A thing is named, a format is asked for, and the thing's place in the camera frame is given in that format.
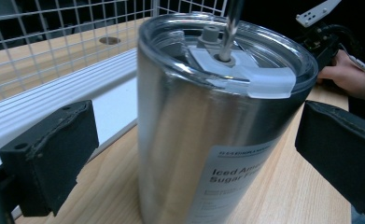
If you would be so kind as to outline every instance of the black device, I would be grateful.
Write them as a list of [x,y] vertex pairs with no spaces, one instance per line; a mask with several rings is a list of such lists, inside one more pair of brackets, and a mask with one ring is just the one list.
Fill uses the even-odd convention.
[[57,215],[76,178],[98,148],[91,101],[63,106],[0,148],[0,223]]
[[337,106],[306,101],[295,146],[365,214],[365,119]]
[[330,65],[332,58],[336,56],[343,43],[357,57],[362,52],[359,41],[347,27],[342,25],[327,25],[324,22],[318,22],[310,28],[302,29],[302,32],[303,36],[296,41],[313,54],[319,71]]

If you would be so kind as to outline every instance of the tumbler lid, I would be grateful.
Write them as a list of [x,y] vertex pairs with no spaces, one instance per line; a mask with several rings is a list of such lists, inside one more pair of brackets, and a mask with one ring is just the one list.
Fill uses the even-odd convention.
[[177,13],[145,21],[139,48],[169,74],[251,98],[281,99],[316,83],[313,55],[287,37],[240,21],[231,60],[217,59],[226,18]]

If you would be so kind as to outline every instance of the white label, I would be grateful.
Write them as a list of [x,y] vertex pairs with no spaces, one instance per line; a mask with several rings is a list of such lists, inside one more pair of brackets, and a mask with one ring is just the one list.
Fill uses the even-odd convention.
[[187,223],[224,223],[245,195],[277,141],[250,147],[212,147]]

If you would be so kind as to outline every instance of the person's hand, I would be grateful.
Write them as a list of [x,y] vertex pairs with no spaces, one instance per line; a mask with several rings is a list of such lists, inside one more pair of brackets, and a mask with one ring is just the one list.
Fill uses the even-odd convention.
[[339,50],[332,60],[332,66],[324,67],[319,73],[317,82],[331,79],[353,97],[365,100],[365,71],[360,69],[343,50]]

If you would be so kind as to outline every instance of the wooden table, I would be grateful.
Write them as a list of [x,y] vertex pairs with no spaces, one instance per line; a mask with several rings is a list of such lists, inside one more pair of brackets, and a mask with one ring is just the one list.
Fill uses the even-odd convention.
[[[346,97],[315,86],[310,100],[346,109]],[[229,223],[350,224],[350,203],[294,147],[302,109],[235,209]],[[57,217],[25,223],[142,223],[137,181],[137,128],[90,161]]]

